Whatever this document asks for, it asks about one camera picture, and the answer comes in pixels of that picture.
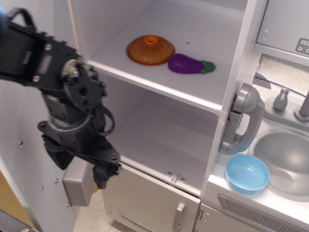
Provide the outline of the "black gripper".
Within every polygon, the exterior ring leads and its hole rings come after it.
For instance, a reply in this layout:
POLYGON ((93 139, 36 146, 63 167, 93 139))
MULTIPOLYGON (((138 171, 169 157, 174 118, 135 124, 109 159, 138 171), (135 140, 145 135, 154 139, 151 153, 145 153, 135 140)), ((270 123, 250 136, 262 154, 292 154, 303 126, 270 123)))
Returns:
POLYGON ((93 178, 99 189, 105 189, 113 175, 119 174, 120 155, 104 135, 105 116, 87 115, 73 124, 50 118, 41 121, 44 147, 58 168, 65 170, 74 157, 79 157, 95 167, 93 178))

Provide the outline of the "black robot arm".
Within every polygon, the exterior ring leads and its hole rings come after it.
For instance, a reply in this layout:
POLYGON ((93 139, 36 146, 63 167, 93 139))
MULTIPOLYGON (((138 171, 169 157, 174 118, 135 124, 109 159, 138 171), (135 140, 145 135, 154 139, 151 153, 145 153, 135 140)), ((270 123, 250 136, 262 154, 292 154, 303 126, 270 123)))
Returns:
POLYGON ((0 77, 42 93, 49 119, 38 124, 44 147, 62 170, 74 157, 93 164, 99 189, 118 175, 120 155, 107 141, 115 128, 103 105, 105 84, 77 51, 37 31, 29 12, 15 7, 0 14, 0 77))

